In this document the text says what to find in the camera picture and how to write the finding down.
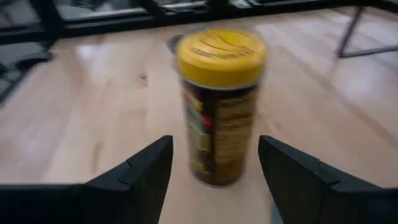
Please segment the wooden shelf black metal legs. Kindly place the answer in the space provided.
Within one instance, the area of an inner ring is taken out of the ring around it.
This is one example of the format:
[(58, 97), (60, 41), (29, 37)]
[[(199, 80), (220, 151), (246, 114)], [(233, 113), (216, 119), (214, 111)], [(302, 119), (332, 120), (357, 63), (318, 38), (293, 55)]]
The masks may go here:
[(341, 41), (338, 45), (336, 56), (338, 58), (352, 58), (352, 57), (361, 57), (373, 54), (380, 54), (380, 53), (387, 53), (387, 52), (398, 52), (398, 45), (392, 45), (387, 47), (379, 47), (375, 49), (367, 49), (367, 50), (359, 50), (356, 52), (346, 52), (345, 49), (347, 48), (350, 38), (354, 33), (355, 27), (357, 23), (361, 19), (361, 15), (364, 12), (364, 6), (356, 6), (354, 15), (352, 16), (346, 30), (343, 33)]

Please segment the yellow lid dark spice jar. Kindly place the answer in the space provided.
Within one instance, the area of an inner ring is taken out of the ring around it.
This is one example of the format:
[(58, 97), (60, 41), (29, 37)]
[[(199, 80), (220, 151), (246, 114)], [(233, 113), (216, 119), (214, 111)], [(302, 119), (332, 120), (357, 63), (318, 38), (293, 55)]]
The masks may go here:
[(243, 173), (267, 49), (245, 30), (205, 29), (175, 47), (192, 174), (228, 185)]

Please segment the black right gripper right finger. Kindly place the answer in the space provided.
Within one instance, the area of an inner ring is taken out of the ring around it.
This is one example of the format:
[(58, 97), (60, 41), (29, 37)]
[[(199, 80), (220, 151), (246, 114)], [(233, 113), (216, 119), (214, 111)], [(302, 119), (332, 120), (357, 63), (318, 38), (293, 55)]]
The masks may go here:
[(283, 224), (398, 224), (398, 188), (384, 189), (271, 136), (262, 172)]

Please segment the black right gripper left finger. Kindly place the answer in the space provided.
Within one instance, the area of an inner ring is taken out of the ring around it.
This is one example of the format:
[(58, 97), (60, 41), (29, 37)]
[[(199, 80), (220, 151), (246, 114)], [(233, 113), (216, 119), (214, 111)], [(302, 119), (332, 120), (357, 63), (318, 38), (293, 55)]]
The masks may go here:
[(85, 183), (0, 184), (0, 224), (158, 224), (173, 153), (167, 135)]

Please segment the black metal rig frame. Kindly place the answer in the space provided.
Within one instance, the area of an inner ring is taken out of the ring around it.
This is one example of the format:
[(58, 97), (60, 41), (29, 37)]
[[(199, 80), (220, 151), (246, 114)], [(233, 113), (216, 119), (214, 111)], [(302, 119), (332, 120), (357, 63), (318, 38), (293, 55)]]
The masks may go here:
[(0, 54), (4, 45), (41, 46), (10, 65), (0, 59), (0, 105), (30, 68), (52, 59), (59, 39), (340, 6), (398, 13), (398, 0), (0, 0)]

